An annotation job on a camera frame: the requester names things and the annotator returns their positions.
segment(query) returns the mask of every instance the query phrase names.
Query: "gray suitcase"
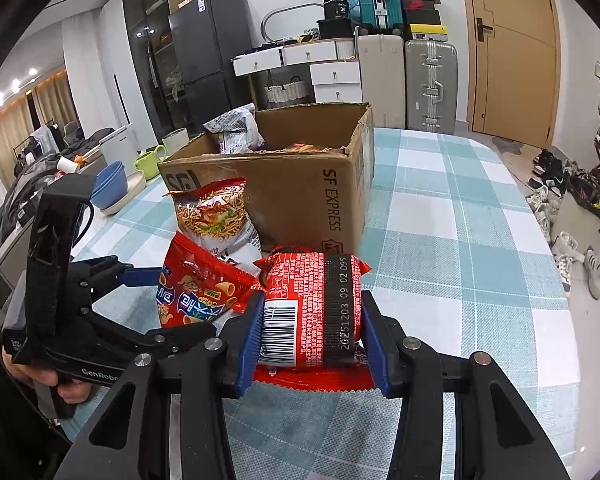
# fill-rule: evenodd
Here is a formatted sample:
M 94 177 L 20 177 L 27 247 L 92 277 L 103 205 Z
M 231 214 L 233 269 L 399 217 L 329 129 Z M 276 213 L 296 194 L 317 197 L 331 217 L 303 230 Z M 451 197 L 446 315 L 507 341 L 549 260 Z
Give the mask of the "gray suitcase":
M 358 57 L 362 99 L 371 104 L 374 126 L 404 129 L 404 41 L 400 36 L 360 36 Z
M 405 47 L 407 128 L 453 134 L 458 103 L 458 54 L 449 43 L 411 40 Z

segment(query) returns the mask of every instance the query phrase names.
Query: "barcode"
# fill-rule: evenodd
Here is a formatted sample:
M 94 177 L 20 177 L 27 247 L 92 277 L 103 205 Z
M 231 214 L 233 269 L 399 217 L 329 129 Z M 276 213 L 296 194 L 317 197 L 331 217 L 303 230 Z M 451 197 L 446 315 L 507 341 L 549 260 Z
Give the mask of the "barcode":
M 264 304 L 260 364 L 296 366 L 298 302 L 269 300 Z

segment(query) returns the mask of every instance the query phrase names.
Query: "suitcase handle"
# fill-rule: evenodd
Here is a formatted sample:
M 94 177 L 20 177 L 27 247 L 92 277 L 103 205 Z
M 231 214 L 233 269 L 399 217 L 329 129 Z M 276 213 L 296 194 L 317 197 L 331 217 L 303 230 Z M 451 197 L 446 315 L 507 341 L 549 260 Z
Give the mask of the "suitcase handle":
M 434 81 L 433 84 L 438 87 L 438 98 L 434 99 L 433 102 L 434 102 L 434 104 L 438 104 L 438 103 L 441 103 L 442 99 L 444 98 L 443 91 L 445 88 L 442 86 L 442 83 L 440 81 Z

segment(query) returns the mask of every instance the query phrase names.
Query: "wooden door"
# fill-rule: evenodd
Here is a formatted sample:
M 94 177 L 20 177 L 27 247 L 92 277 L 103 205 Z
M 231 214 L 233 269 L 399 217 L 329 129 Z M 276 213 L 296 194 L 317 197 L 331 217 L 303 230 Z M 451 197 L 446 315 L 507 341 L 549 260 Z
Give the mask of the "wooden door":
M 472 2 L 472 129 L 544 148 L 555 116 L 559 85 L 559 42 L 551 0 Z

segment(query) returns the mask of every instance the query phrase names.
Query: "blue bowl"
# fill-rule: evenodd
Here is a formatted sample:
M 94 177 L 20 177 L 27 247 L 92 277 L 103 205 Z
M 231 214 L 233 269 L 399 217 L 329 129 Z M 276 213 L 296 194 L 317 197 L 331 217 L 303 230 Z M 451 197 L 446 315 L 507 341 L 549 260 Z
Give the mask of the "blue bowl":
M 126 195 L 126 175 L 122 162 L 109 164 L 96 177 L 91 203 L 98 209 L 114 205 Z

